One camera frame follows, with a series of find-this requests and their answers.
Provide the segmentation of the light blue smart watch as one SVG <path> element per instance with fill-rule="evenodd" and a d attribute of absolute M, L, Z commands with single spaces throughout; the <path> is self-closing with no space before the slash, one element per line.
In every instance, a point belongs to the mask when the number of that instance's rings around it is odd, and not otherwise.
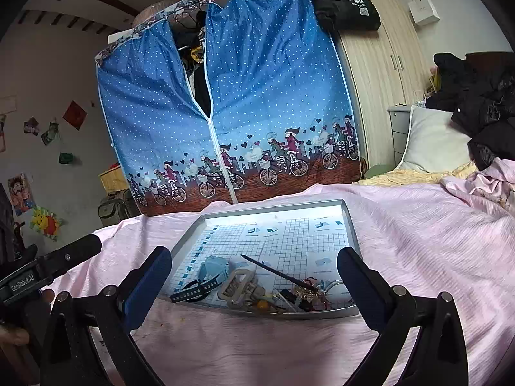
<path fill-rule="evenodd" d="M 170 295 L 170 300 L 174 303 L 202 301 L 228 279 L 230 272 L 228 260 L 211 255 L 201 263 L 196 279 Z"/>

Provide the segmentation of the dark wooden hair stick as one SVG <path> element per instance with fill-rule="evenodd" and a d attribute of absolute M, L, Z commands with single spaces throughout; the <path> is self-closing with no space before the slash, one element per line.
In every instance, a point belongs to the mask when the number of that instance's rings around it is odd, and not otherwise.
<path fill-rule="evenodd" d="M 243 257 L 245 260 L 247 260 L 248 262 L 251 262 L 252 264 L 255 264 L 255 265 L 256 265 L 256 266 L 258 266 L 259 268 L 262 268 L 262 269 L 264 269 L 264 270 L 267 270 L 267 271 L 269 271 L 269 272 L 270 272 L 270 273 L 272 273 L 272 274 L 276 274 L 277 276 L 279 276 L 279 277 L 281 277 L 281 278 L 283 278 L 283 279 L 285 279 L 285 280 L 288 280 L 288 281 L 290 281 L 291 283 L 293 283 L 294 285 L 299 286 L 299 287 L 301 287 L 301 288 L 303 288 L 303 289 L 306 289 L 306 290 L 310 291 L 311 293 L 316 294 L 316 293 L 318 292 L 318 289 L 317 289 L 316 287 L 314 287 L 314 286 L 312 286 L 312 285 L 309 285 L 309 284 L 307 284 L 306 282 L 303 282 L 303 281 L 301 281 L 301 280 L 298 280 L 298 279 L 297 279 L 297 278 L 295 278 L 295 277 L 292 277 L 292 276 L 289 276 L 289 275 L 287 275 L 287 274 L 284 274 L 284 273 L 282 273 L 282 272 L 278 271 L 278 270 L 277 270 L 277 269 L 275 269 L 275 268 L 271 268 L 271 267 L 269 267 L 269 266 L 266 266 L 265 264 L 263 264 L 263 263 L 261 263 L 261 262 L 259 262 L 259 261 L 257 261 L 257 260 L 254 260 L 254 259 L 250 258 L 249 256 L 247 256 L 247 255 L 245 255 L 245 254 L 242 254 L 242 257 Z"/>

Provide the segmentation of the beige plastic hair claw clip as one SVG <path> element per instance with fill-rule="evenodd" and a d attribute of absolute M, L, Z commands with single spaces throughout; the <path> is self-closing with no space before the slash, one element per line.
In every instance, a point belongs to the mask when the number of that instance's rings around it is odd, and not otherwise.
<path fill-rule="evenodd" d="M 265 289 L 255 281 L 254 272 L 237 268 L 220 286 L 217 297 L 229 308 L 250 311 L 265 297 Z"/>

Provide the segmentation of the pile of mixed jewelry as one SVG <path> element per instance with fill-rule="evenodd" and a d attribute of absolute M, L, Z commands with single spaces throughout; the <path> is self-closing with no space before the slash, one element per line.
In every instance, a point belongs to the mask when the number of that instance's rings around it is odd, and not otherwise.
<path fill-rule="evenodd" d="M 269 295 L 258 295 L 260 287 L 256 287 L 253 292 L 247 290 L 242 308 L 257 314 L 276 316 L 331 311 L 354 305 L 342 280 L 325 281 L 308 277 L 304 283 L 315 288 L 315 292 L 297 284 L 290 289 L 275 289 Z"/>

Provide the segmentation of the pink floral bed sheet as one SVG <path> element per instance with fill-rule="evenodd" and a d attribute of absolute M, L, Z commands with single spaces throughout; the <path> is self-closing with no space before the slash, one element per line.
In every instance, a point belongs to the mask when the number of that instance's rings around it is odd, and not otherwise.
<path fill-rule="evenodd" d="M 514 360 L 514 217 L 437 184 L 314 185 L 269 206 L 343 199 L 370 268 L 414 295 L 456 301 L 469 382 Z M 342 385 L 374 342 L 359 316 L 278 321 L 159 300 L 135 341 L 167 385 Z"/>

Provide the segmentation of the olive green suitcase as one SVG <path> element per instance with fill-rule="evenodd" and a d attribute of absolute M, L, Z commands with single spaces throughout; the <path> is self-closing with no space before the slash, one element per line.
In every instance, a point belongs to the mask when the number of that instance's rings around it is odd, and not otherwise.
<path fill-rule="evenodd" d="M 102 226 L 112 226 L 140 215 L 140 210 L 128 189 L 109 193 L 98 206 Z"/>

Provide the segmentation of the white grid-lined tray box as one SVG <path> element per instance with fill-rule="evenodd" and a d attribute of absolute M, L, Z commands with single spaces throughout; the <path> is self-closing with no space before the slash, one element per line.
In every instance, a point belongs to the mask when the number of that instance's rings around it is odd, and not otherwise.
<path fill-rule="evenodd" d="M 341 280 L 337 256 L 341 249 L 359 244 L 347 204 L 342 200 L 323 200 L 248 209 L 236 212 L 205 214 L 198 218 L 172 248 L 172 269 L 162 288 L 170 295 L 196 279 L 201 263 L 209 256 L 229 261 L 231 274 L 237 268 L 255 273 L 255 281 L 271 294 L 275 289 L 290 289 L 294 284 L 248 262 L 242 254 L 266 266 L 304 281 Z M 194 306 L 252 315 L 232 309 L 212 291 L 205 299 L 183 301 Z M 331 311 L 286 313 L 284 319 L 332 319 L 358 315 L 356 305 Z"/>

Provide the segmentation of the yellow wooden box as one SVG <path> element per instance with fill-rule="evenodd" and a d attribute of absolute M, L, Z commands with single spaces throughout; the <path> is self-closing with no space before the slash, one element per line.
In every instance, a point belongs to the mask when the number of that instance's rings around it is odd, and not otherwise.
<path fill-rule="evenodd" d="M 106 193 L 114 193 L 129 189 L 120 165 L 112 166 L 98 176 Z"/>

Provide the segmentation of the white pillow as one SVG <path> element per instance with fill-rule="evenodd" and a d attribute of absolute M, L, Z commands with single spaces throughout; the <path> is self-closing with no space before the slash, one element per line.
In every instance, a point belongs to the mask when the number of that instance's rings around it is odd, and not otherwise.
<path fill-rule="evenodd" d="M 397 169 L 451 172 L 471 161 L 470 137 L 451 120 L 452 113 L 412 106 L 407 145 Z"/>

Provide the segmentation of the grey bedside drawer cabinet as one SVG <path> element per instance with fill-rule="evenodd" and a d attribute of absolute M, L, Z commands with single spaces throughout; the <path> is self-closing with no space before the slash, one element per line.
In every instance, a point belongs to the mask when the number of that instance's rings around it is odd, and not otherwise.
<path fill-rule="evenodd" d="M 389 109 L 396 166 L 400 164 L 407 145 L 410 113 L 411 108 L 405 105 L 392 106 Z"/>

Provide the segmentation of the black puffer jacket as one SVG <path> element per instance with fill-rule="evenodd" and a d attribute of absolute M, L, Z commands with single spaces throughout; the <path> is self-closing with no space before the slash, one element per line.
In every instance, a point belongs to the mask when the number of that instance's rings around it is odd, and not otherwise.
<path fill-rule="evenodd" d="M 435 90 L 429 109 L 448 112 L 471 139 L 470 155 L 479 170 L 495 158 L 514 159 L 514 54 L 475 52 L 433 57 Z"/>

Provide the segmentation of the light wooden wardrobe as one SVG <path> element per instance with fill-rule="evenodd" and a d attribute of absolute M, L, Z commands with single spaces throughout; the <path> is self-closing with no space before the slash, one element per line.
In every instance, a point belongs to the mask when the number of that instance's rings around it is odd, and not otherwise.
<path fill-rule="evenodd" d="M 380 15 L 376 32 L 334 36 L 353 87 L 360 155 L 368 166 L 396 164 L 390 107 L 423 99 L 429 65 L 401 0 L 371 0 Z"/>

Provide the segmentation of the white paper gift bag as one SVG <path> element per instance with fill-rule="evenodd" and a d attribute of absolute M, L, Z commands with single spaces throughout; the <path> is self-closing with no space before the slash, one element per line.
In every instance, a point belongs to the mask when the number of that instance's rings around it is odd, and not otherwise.
<path fill-rule="evenodd" d="M 414 24 L 419 27 L 438 22 L 441 19 L 431 0 L 410 0 L 408 8 Z"/>

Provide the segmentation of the colourful cartoon wall sticker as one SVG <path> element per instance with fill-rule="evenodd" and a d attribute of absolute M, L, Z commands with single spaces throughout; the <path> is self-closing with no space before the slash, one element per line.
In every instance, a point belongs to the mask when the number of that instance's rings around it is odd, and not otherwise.
<path fill-rule="evenodd" d="M 35 207 L 30 221 L 30 228 L 35 232 L 56 241 L 62 223 L 63 220 L 59 219 L 56 214 L 48 209 L 44 207 Z"/>

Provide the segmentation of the red paper wall square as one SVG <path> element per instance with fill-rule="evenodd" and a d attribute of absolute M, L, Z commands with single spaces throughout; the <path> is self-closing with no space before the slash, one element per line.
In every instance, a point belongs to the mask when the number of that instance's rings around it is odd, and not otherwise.
<path fill-rule="evenodd" d="M 63 115 L 63 120 L 66 121 L 77 131 L 80 130 L 86 119 L 87 112 L 78 103 L 71 101 L 69 106 L 66 108 Z"/>

